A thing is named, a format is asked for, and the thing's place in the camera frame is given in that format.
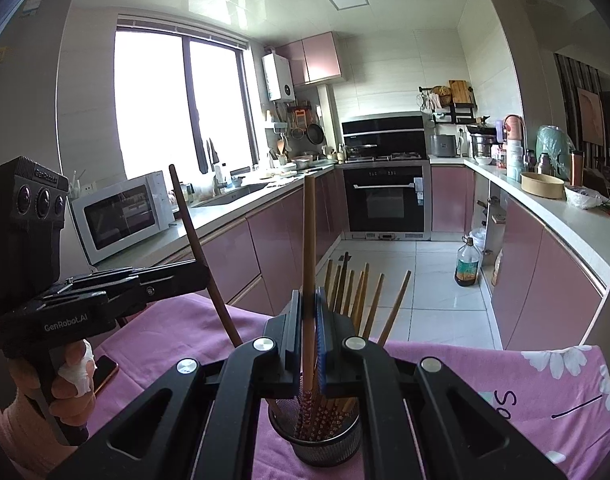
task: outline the wall picture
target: wall picture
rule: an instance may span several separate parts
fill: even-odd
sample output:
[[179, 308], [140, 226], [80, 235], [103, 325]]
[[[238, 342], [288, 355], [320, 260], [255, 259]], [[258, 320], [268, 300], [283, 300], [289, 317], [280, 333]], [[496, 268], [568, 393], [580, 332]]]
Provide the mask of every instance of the wall picture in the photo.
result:
[[605, 145], [605, 126], [602, 120], [600, 96], [578, 88], [578, 101], [581, 112], [582, 140]]

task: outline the water heater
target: water heater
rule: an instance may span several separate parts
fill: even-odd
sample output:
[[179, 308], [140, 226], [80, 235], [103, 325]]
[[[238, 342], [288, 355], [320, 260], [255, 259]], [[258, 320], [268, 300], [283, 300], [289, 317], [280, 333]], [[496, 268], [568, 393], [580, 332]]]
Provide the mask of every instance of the water heater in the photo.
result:
[[294, 86], [291, 82], [290, 62], [272, 52], [263, 56], [262, 67], [265, 72], [269, 100], [280, 102], [295, 100]]

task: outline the smartphone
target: smartphone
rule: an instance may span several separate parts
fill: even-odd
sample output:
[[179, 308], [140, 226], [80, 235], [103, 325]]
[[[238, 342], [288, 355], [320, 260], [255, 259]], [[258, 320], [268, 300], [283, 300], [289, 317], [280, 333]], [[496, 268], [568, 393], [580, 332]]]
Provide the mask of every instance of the smartphone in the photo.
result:
[[118, 372], [118, 363], [109, 359], [106, 355], [101, 355], [96, 361], [96, 371], [94, 372], [94, 393], [98, 393]]

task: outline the window frame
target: window frame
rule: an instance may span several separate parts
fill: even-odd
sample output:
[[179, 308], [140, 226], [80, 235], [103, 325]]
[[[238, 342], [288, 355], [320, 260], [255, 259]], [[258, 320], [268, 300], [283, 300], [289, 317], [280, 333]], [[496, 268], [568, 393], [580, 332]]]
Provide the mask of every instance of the window frame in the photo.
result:
[[256, 133], [254, 130], [254, 120], [252, 117], [251, 101], [249, 99], [249, 91], [247, 87], [247, 79], [245, 74], [245, 62], [243, 60], [243, 50], [227, 44], [218, 43], [216, 41], [204, 40], [196, 38], [189, 34], [179, 34], [177, 32], [168, 32], [166, 30], [157, 30], [155, 28], [143, 27], [127, 27], [117, 25], [116, 32], [144, 32], [147, 34], [165, 34], [167, 36], [176, 36], [182, 41], [182, 65], [184, 66], [185, 89], [187, 93], [187, 104], [189, 107], [189, 117], [192, 126], [192, 134], [194, 137], [194, 148], [198, 159], [198, 169], [202, 174], [209, 172], [210, 168], [205, 152], [205, 145], [200, 133], [200, 117], [198, 116], [198, 108], [196, 107], [196, 97], [194, 90], [194, 76], [192, 72], [192, 60], [190, 56], [190, 45], [192, 41], [204, 43], [211, 46], [217, 46], [232, 51], [236, 56], [236, 68], [238, 69], [238, 82], [240, 85], [240, 97], [243, 104], [243, 113], [245, 115], [245, 125], [247, 129], [247, 140], [249, 143], [249, 152], [252, 158], [252, 165], [258, 164], [258, 144], [256, 142]]

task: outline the cooking oil bottle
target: cooking oil bottle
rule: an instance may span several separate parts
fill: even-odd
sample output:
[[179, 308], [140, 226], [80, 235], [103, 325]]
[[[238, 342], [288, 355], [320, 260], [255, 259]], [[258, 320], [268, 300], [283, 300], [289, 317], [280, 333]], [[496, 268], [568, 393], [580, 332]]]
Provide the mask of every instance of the cooking oil bottle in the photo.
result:
[[467, 237], [465, 245], [457, 253], [456, 272], [454, 273], [456, 283], [460, 286], [469, 286], [476, 283], [479, 263], [480, 253], [474, 247], [473, 238]]

